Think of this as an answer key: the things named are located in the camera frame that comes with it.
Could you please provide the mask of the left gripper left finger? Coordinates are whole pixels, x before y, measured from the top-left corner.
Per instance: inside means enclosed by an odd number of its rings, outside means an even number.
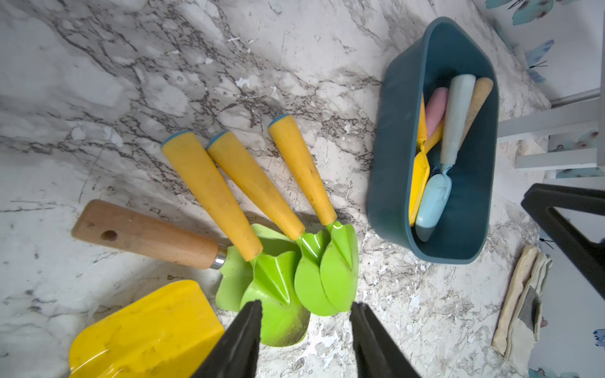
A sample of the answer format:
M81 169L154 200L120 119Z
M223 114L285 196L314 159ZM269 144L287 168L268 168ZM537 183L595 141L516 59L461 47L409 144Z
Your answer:
M192 377L255 377L261 322L261 301L246 303Z

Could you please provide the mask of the white stepped wooden stand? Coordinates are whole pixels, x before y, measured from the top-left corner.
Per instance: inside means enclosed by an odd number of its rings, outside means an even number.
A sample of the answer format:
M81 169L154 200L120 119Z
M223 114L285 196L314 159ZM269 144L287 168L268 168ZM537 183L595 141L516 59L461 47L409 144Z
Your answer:
M532 184L604 186L604 3L486 1L485 13L523 71L551 102L513 116L499 141L529 141L497 163L495 189L519 197Z

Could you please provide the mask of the blue shovel wooden handle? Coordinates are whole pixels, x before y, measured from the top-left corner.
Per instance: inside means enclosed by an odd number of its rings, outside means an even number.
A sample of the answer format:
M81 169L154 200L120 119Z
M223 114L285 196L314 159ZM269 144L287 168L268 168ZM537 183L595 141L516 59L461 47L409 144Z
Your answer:
M469 111L466 116L463 137L461 139L459 146L463 145L472 124L474 123L479 111L485 104L486 99L492 92L493 87L494 87L493 80L489 79L488 77L482 77L475 81L470 108L469 108Z

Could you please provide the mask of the yellow plastic shovel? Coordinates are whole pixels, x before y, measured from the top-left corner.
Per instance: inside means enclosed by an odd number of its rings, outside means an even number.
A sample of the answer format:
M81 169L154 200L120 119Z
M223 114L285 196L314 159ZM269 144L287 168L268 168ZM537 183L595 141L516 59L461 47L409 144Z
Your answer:
M180 280L87 327L72 377L190 377L225 333L199 284Z
M425 190L425 186L429 179L431 168L427 157L427 152L430 151L443 137L444 122L443 118L438 124L434 134L428 138L425 121L425 101L424 98L421 100L421 109L418 122L418 135L417 135L417 154L414 157L413 175L411 182L411 196L409 206L409 221L410 225L414 226L420 204L422 201L422 195Z

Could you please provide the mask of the beige gardening glove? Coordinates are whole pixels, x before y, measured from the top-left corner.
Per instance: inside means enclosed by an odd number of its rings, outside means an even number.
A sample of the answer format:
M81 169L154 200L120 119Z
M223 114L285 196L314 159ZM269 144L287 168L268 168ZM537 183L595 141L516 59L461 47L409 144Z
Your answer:
M552 266L550 255L527 245L510 279L492 347L523 376L529 376L529 359L540 341L542 295Z

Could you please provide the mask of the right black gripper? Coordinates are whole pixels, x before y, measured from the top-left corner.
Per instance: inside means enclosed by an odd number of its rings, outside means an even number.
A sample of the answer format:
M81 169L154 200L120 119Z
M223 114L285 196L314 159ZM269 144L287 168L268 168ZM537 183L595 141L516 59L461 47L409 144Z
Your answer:
M534 184L522 208L551 237L592 287L604 296L604 244L592 242L558 209L604 215L604 192L596 189Z

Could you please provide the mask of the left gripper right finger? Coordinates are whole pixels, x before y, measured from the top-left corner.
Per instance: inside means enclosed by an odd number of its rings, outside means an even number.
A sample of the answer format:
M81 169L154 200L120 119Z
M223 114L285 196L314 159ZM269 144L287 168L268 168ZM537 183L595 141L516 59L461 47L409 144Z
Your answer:
M350 322L358 377L420 377L367 304L352 304Z

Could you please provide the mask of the teal plastic storage box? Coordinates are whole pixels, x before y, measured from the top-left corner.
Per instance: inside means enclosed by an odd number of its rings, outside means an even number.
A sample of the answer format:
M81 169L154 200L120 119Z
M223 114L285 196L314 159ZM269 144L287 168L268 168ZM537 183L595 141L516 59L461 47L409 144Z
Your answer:
M465 265L488 231L499 118L491 62L447 17L387 68L367 195L381 238Z

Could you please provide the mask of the purple shovel pink handle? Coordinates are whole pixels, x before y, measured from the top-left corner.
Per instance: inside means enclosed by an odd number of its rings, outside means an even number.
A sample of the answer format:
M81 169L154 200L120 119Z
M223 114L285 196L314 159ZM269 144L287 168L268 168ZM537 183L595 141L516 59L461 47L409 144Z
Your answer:
M434 134L438 124L444 117L447 109L448 93L448 88L437 88L433 92L428 104L425 106L425 121L428 138Z

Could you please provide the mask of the light blue shovel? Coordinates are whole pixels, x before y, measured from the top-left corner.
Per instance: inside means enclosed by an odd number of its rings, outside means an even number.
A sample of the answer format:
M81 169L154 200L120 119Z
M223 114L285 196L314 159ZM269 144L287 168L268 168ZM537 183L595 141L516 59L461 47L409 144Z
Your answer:
M472 74L458 75L450 83L444 134L441 141L441 166L439 172L431 176L425 187L414 226L415 232L422 242L430 239L449 200L452 178L448 176L448 171L452 169L457 160L475 83L476 77Z

